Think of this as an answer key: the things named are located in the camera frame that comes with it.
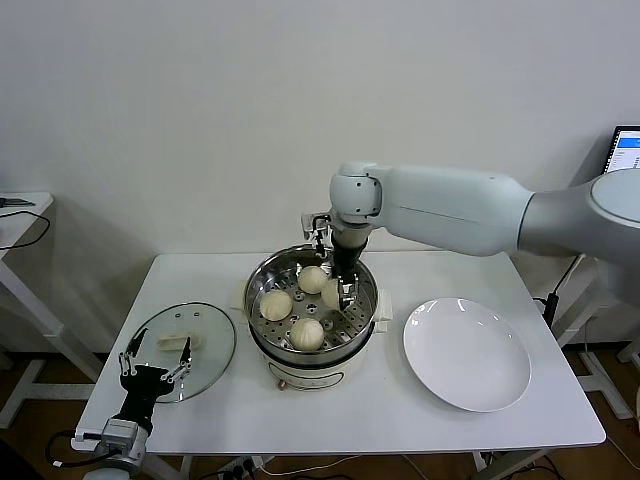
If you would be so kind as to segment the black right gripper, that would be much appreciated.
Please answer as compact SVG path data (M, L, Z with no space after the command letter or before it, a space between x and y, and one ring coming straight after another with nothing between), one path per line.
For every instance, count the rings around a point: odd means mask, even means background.
M356 300L358 294L357 262L361 248L347 248L335 244L333 265L327 264L329 279L337 278L338 305L340 311L346 311Z

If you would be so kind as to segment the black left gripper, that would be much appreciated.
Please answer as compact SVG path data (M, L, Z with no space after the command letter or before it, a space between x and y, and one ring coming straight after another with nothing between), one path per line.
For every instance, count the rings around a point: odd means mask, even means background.
M139 366L135 357L148 329L141 328L129 341L126 349L119 353L120 385L126 397L118 413L120 420L135 422L146 431L153 429L152 415L159 397L168 394L168 383L186 377L192 368L191 338L185 341L178 365L171 369Z

